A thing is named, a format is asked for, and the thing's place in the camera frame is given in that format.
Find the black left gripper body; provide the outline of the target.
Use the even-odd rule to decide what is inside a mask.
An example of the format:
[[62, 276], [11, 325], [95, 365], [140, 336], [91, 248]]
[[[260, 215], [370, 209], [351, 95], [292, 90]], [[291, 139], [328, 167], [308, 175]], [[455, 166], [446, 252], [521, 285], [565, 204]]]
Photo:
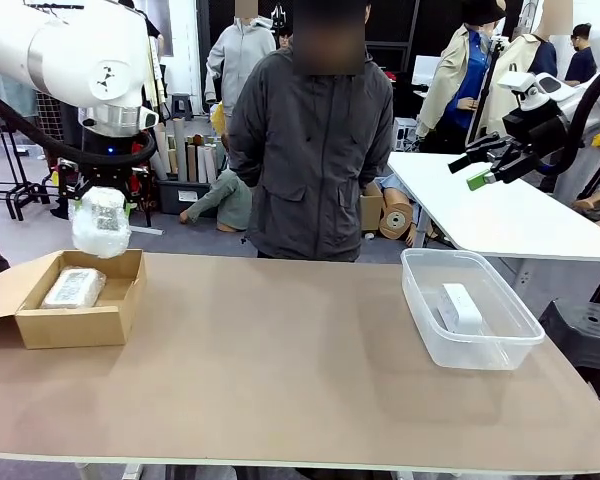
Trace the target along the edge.
[[100, 163], [83, 163], [82, 173], [87, 175], [129, 174], [133, 167], [147, 164], [145, 157], [138, 157], [146, 146], [142, 135], [132, 137], [105, 137], [96, 133], [84, 133], [82, 150], [85, 153], [105, 156]]

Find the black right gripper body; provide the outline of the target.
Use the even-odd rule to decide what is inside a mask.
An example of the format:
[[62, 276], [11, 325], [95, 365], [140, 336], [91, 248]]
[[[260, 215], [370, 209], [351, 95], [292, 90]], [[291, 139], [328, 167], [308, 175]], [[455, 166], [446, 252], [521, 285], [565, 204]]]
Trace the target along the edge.
[[517, 108], [503, 118], [507, 134], [537, 155], [549, 155], [564, 147], [567, 130], [562, 110], [556, 103], [525, 111]]

